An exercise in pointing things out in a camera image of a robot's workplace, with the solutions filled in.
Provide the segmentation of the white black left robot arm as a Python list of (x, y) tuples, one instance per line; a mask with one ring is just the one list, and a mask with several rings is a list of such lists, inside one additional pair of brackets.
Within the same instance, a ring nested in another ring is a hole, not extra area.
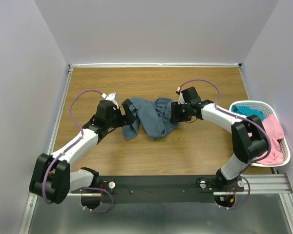
[(36, 160), (29, 191), (41, 196), (47, 203), (60, 204), (66, 196), (84, 188), (92, 193), (98, 189), (99, 173), (90, 168), (72, 172), (73, 164), (88, 150), (99, 144), (113, 129), (131, 125), (135, 116), (131, 113), (127, 99), (122, 103), (123, 115), (113, 100), (101, 100), (96, 114), (82, 127), (81, 131), (65, 146)]

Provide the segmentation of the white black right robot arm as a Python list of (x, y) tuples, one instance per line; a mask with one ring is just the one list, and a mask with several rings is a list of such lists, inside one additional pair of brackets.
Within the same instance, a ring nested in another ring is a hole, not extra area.
[(244, 117), (219, 107), (211, 100), (191, 100), (171, 104), (171, 123), (187, 122), (192, 117), (210, 121), (231, 133), (233, 155), (216, 173), (214, 188), (226, 191), (248, 166), (267, 157), (272, 145), (261, 119)]

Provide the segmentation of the grey-blue t-shirt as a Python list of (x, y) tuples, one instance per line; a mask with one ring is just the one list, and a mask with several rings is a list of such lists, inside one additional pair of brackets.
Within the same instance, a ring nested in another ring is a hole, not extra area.
[(122, 128), (126, 141), (130, 141), (137, 136), (140, 125), (151, 140), (162, 139), (179, 126), (178, 123), (170, 122), (172, 99), (161, 97), (155, 101), (149, 101), (132, 97), (126, 99), (123, 103), (128, 105), (130, 112), (135, 117), (133, 124)]

